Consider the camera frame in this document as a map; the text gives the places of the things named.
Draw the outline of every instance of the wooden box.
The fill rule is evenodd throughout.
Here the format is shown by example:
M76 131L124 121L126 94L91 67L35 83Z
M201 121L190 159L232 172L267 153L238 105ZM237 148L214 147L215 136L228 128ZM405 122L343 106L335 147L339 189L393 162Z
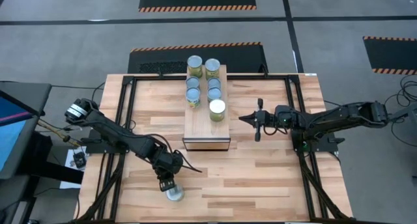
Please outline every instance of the wooden box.
M188 151L196 150L229 150L229 110L227 106L227 69L220 67L220 81L222 82L222 100L226 104L225 117L221 122L210 120L209 101L207 100L207 80L205 67L203 77L200 78L200 106L193 109L186 102L185 129L182 142Z

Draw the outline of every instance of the gray floor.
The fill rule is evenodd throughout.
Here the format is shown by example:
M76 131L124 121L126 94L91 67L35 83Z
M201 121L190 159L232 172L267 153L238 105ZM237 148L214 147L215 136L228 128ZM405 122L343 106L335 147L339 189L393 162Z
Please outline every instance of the gray floor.
M417 14L417 0L289 0L293 16L405 16ZM97 20L284 16L282 0L257 0L250 12L138 14L139 0L5 0L0 21ZM345 104L380 102L399 90L402 76L374 74L363 36L417 37L417 21L296 22L305 72L318 73L324 98ZM262 42L271 72L295 72L285 22L180 23L140 25L0 26L0 79L95 87L107 74L126 73L132 48L219 42ZM63 113L91 91L57 89L50 94L45 119L64 126ZM399 109L395 100L390 111ZM395 126L398 136L415 142L409 122ZM85 137L87 131L72 133ZM397 141L390 128L355 128L337 134L343 175L354 216L361 220L415 223L417 148ZM63 162L67 146L54 138ZM43 180L38 191L56 186ZM68 221L76 191L53 191L38 198L32 218L43 223Z

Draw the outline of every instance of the hazard tape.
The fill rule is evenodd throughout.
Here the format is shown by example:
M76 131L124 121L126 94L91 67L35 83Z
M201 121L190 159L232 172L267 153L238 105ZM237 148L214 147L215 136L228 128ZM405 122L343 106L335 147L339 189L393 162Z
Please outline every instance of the hazard tape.
M187 6L187 7L143 7L139 12L201 12L215 10L256 10L255 5Z
M157 48L134 48L130 52L137 51L161 51L168 49L190 49L190 48L217 48L217 47L229 47L229 46L252 46L262 45L261 42L234 42L224 44L203 44L203 45L187 45L187 46L168 46L168 47L157 47Z
M401 75L417 74L417 70L403 70L403 69L396 69L396 68L373 68L372 71L377 74L401 74Z
M417 38L393 38L393 37L377 37L377 36L365 36L364 40L393 40L393 41L416 41Z

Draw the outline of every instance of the silver can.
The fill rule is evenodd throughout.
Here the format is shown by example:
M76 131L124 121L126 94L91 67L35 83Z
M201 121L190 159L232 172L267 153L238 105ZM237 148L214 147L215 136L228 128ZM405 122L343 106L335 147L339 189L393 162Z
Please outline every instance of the silver can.
M213 100L210 103L210 119L214 122L221 122L224 119L226 104L223 100Z
M190 76L203 77L203 59L198 55L192 55L187 60Z
M192 108L200 106L200 90L197 88L190 88L187 90L186 98L188 105Z
M185 84L187 84L187 89L189 88L198 88L200 89L200 80L198 77L189 77L185 81Z
M205 63L206 79L220 76L220 61L217 59L208 59Z
M213 100L218 100L222 98L222 91L220 88L213 87L207 91L207 100L210 103Z
M212 77L207 81L207 88L213 88L213 87L217 87L219 89L222 89L222 82L220 81L220 79L216 78L216 77Z

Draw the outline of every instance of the wooden table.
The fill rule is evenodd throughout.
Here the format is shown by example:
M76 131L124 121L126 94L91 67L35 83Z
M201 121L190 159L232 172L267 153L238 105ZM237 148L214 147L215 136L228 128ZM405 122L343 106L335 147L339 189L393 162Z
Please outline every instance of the wooden table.
M101 112L113 120L122 78L122 74L108 76L100 106ZM318 77L300 74L300 82L307 112L324 111ZM137 124L134 133L164 135L173 149L181 150L202 173L182 169L175 175L175 182L186 190L185 198L175 203L159 191L149 164L129 153L124 163L116 222L309 220L300 166L291 138L280 133L262 135L261 142L256 143L255 130L238 120L239 116L253 113L257 98L263 98L264 109L271 113L278 104L287 105L284 81L229 80L227 89L230 150L187 152L181 141L184 136L185 82L137 83L132 114L132 120ZM295 88L292 90L298 106ZM129 92L128 86L123 117L126 116ZM351 216L339 162L326 152L316 155L323 188L341 211ZM81 213L94 201L101 158L99 154L93 155L87 163L79 194ZM320 216L316 192L312 187L311 190L316 216ZM104 217L109 216L112 194L110 191Z

